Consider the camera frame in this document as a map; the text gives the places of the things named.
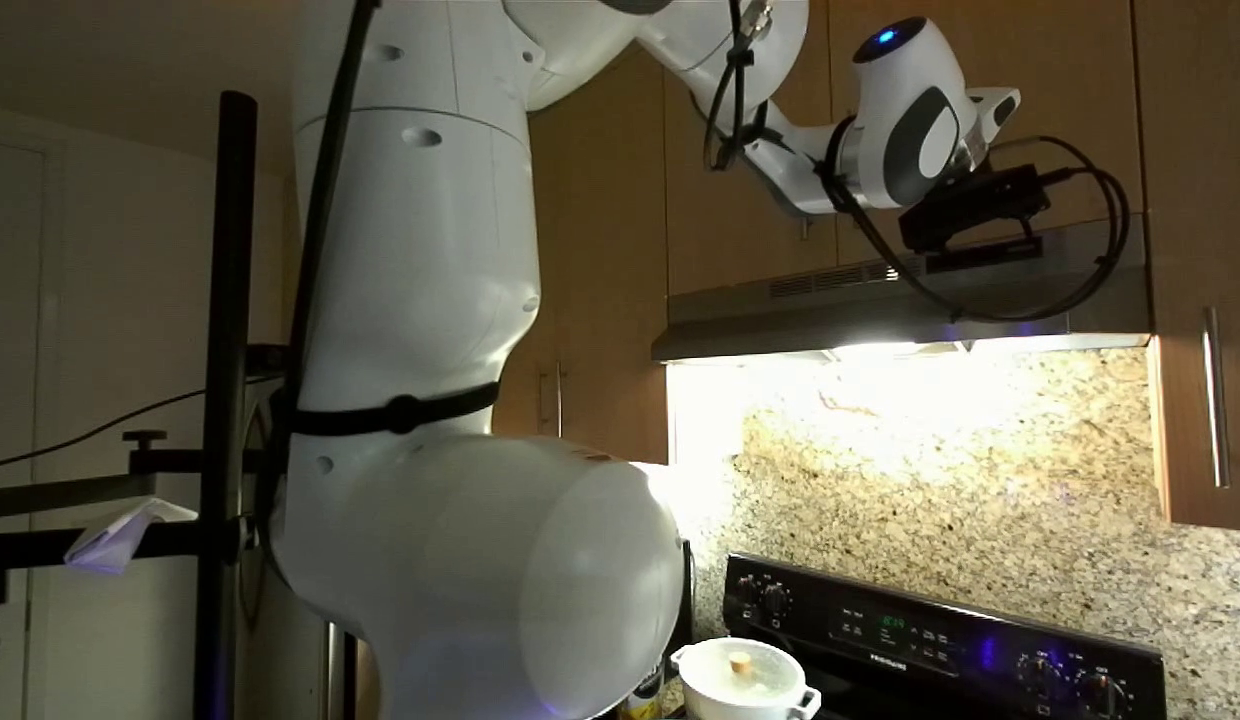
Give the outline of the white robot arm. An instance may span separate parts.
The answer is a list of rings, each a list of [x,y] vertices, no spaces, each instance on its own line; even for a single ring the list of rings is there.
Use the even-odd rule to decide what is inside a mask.
[[[498,431],[540,314],[532,110],[645,47],[712,161],[803,217],[912,208],[975,166],[1018,101],[896,19],[835,129],[778,92],[808,0],[301,0],[294,89],[308,198],[272,557],[359,636],[380,720],[595,720],[664,659],[683,539],[645,469]]]

